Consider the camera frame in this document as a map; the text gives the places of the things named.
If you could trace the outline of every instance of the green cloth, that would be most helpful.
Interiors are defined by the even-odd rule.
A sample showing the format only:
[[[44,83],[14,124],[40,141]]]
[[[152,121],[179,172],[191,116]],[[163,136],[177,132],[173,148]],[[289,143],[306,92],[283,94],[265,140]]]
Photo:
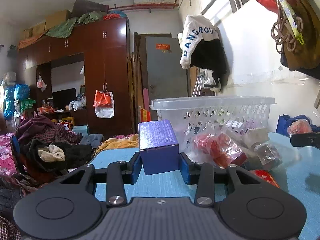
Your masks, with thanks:
[[[101,20],[107,13],[106,12],[90,12],[85,13],[78,19],[79,24],[87,24]]]
[[[68,19],[67,21],[52,27],[48,30],[45,35],[55,38],[68,38],[73,30],[73,27],[78,20],[77,17]]]

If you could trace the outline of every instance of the white plastic basket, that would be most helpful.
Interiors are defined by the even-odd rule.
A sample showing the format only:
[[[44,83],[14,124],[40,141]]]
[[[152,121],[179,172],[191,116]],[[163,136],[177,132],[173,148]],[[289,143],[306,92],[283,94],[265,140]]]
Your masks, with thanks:
[[[268,97],[187,97],[152,100],[159,120],[168,119],[179,142],[179,150],[188,148],[190,139],[203,131],[230,129],[237,136],[250,128],[267,127]]]

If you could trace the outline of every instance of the metal door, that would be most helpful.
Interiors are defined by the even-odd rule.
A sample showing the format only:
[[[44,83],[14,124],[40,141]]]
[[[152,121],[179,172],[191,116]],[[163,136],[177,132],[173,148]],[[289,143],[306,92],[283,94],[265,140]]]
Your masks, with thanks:
[[[181,50],[176,38],[146,37],[149,101],[188,96],[187,70],[180,65]],[[151,119],[158,120],[151,110]]]

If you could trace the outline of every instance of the floral blanket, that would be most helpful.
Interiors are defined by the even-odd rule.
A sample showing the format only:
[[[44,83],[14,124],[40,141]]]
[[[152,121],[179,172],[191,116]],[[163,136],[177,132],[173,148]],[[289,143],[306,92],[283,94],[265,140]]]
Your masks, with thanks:
[[[13,133],[0,135],[0,175],[11,176],[17,173],[10,147],[10,138],[13,135]]]

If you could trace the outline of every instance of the table surface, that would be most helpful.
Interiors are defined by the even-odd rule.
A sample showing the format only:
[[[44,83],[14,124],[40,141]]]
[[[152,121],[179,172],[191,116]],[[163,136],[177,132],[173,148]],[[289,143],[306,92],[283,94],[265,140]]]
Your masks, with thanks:
[[[283,164],[270,173],[281,189],[298,198],[307,210],[307,221],[300,234],[300,240],[315,240],[320,236],[320,150],[314,147],[292,147],[290,139],[280,134],[269,133],[275,143]],[[100,152],[93,160],[96,169],[108,164],[129,161],[137,148],[115,149]],[[224,186],[215,185],[215,200],[225,198]],[[184,184],[180,171],[155,175],[144,175],[141,170],[135,185],[124,185],[127,199],[131,197],[190,197],[194,201],[196,185]],[[105,201],[106,185],[98,184],[95,197]]]

